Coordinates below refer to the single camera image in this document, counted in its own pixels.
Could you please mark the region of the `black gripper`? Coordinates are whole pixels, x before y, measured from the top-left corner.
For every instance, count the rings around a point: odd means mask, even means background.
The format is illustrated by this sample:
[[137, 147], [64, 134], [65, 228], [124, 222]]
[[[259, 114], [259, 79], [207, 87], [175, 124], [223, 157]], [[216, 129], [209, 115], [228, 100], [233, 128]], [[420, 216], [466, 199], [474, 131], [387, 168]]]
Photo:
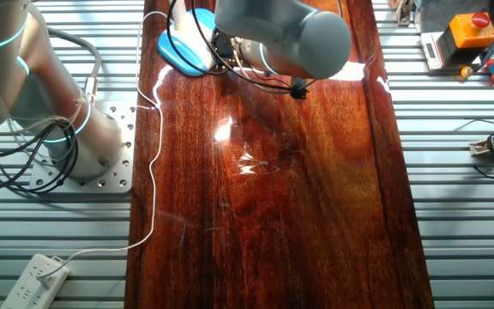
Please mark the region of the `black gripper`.
[[226, 72], [230, 71], [230, 65], [236, 65], [237, 61], [236, 50], [232, 45], [229, 35], [221, 32], [219, 29], [214, 29], [209, 43], [214, 57], [212, 71], [221, 71], [221, 65]]

